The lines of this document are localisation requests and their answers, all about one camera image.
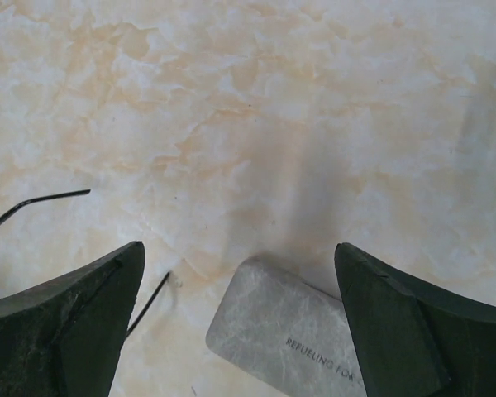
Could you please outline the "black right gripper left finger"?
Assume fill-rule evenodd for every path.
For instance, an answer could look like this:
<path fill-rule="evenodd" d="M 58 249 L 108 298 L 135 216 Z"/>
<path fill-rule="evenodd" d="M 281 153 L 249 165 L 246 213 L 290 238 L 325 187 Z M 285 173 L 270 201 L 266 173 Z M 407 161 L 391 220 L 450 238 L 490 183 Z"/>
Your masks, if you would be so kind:
<path fill-rule="evenodd" d="M 107 396 L 145 267 L 142 242 L 0 299 L 0 396 Z"/>

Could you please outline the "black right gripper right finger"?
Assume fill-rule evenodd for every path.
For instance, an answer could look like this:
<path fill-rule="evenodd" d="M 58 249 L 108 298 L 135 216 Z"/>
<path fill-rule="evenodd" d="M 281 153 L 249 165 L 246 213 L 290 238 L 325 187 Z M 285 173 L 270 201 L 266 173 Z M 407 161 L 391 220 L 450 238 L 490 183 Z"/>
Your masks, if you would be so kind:
<path fill-rule="evenodd" d="M 496 396 L 496 307 L 350 243 L 336 277 L 369 396 Z"/>

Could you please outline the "grey glasses case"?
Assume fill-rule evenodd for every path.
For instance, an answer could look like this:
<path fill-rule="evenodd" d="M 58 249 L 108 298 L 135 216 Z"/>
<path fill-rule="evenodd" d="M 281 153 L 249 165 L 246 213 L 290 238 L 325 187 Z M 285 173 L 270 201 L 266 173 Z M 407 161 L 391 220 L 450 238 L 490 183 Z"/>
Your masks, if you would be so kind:
<path fill-rule="evenodd" d="M 206 344 L 288 396 L 366 394 L 343 303 L 262 257 L 236 269 Z"/>

